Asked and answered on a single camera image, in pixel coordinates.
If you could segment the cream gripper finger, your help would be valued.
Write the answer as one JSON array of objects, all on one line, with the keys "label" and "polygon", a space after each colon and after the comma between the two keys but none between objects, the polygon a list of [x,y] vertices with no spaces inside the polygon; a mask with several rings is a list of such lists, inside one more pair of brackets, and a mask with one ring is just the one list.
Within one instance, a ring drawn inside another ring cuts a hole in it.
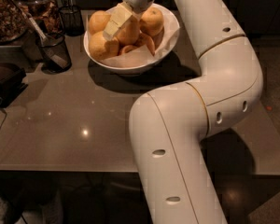
[{"label": "cream gripper finger", "polygon": [[112,40],[132,16],[133,10],[127,3],[118,3],[112,8],[110,20],[103,31],[104,38],[107,41]]}]

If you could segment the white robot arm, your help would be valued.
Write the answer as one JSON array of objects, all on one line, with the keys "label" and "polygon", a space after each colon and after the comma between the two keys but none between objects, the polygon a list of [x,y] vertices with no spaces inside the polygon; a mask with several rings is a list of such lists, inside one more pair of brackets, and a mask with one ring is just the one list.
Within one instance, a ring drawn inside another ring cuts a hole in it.
[{"label": "white robot arm", "polygon": [[134,159],[153,224],[228,224],[200,143],[249,114],[262,92],[262,71],[222,0],[175,4],[202,73],[134,102]]}]

